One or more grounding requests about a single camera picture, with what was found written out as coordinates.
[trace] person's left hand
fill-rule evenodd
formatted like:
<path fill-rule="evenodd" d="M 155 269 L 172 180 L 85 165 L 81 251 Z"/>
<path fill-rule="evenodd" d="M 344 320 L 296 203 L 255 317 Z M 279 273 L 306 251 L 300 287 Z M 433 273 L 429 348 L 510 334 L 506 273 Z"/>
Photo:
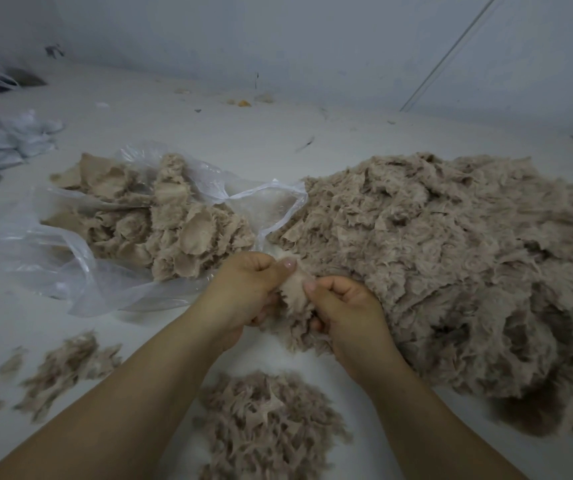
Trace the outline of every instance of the person's left hand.
<path fill-rule="evenodd" d="M 227 350 L 240 339 L 244 325 L 259 325 L 278 304 L 276 288 L 296 266 L 294 258 L 276 261 L 264 253 L 234 254 L 225 260 L 191 308 L 209 321 L 219 346 Z"/>

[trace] forearm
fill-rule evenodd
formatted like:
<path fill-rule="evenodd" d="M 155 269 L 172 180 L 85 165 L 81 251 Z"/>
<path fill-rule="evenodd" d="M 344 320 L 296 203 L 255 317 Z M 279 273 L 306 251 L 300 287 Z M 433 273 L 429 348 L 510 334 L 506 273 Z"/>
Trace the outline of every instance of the forearm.
<path fill-rule="evenodd" d="M 405 363 L 379 384 L 374 383 L 367 393 L 409 480 L 524 478 L 453 414 Z"/>
<path fill-rule="evenodd" d="M 149 476 L 219 351 L 187 311 L 0 462 L 0 479 Z"/>

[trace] fingernail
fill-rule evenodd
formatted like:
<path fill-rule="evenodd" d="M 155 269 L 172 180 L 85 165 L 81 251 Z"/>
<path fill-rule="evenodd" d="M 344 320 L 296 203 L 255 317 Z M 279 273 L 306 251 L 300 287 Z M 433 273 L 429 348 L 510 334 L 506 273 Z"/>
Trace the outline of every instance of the fingernail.
<path fill-rule="evenodd" d="M 282 259 L 282 265 L 287 269 L 293 269 L 295 267 L 295 258 Z"/>
<path fill-rule="evenodd" d="M 315 291 L 316 286 L 317 284 L 315 283 L 315 281 L 307 281 L 304 283 L 304 290 L 308 292 L 313 292 Z"/>

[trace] hand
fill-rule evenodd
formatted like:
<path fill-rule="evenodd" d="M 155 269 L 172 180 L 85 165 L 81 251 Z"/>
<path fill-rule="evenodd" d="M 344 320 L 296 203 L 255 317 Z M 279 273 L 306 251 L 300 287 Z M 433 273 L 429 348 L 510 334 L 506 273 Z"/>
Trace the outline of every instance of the hand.
<path fill-rule="evenodd" d="M 229 257 L 207 289 L 191 306 L 209 320 L 221 350 L 233 347 L 244 325 L 259 325 L 278 305 L 275 291 L 295 271 L 295 258 L 279 262 L 264 253 L 242 252 Z"/>
<path fill-rule="evenodd" d="M 311 327 L 329 334 L 338 362 L 362 388 L 376 384 L 387 368 L 405 364 L 380 302 L 364 285 L 343 276 L 326 276 L 305 283 L 304 292 L 318 312 Z"/>

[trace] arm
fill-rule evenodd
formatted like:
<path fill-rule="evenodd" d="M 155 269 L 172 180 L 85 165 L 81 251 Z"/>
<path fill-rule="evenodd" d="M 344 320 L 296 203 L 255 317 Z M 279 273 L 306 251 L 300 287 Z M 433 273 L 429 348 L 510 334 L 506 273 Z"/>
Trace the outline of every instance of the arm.
<path fill-rule="evenodd" d="M 294 269 L 262 253 L 229 258 L 186 313 L 3 459 L 0 480 L 150 477 L 211 365 Z"/>
<path fill-rule="evenodd" d="M 411 479 L 523 479 L 413 372 L 393 343 L 377 298 L 348 278 L 304 290 L 339 363 L 368 394 L 402 471 Z"/>

